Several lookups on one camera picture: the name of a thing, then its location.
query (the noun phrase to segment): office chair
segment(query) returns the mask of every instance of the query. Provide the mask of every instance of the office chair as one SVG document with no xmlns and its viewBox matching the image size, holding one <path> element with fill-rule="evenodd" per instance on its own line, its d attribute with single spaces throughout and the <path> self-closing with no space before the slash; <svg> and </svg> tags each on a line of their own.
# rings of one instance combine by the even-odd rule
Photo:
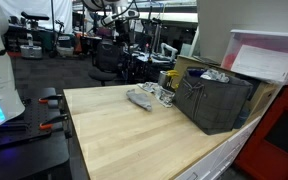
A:
<svg viewBox="0 0 288 180">
<path fill-rule="evenodd" d="M 93 65 L 88 72 L 89 77 L 101 81 L 101 85 L 105 86 L 106 81 L 112 81 L 117 76 L 118 63 L 120 59 L 121 49 L 114 46 L 111 40 L 103 39 L 97 45 L 97 55 L 95 66 Z"/>
</svg>

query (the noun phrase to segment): wooden workbench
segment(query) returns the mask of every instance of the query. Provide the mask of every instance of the wooden workbench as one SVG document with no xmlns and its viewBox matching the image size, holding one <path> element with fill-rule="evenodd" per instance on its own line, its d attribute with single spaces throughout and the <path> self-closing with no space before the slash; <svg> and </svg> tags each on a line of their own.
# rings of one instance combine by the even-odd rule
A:
<svg viewBox="0 0 288 180">
<path fill-rule="evenodd" d="M 126 91 L 148 94 L 153 111 Z M 136 85 L 64 90 L 87 171 L 96 179 L 172 179 L 237 132 L 208 136 Z"/>
</svg>

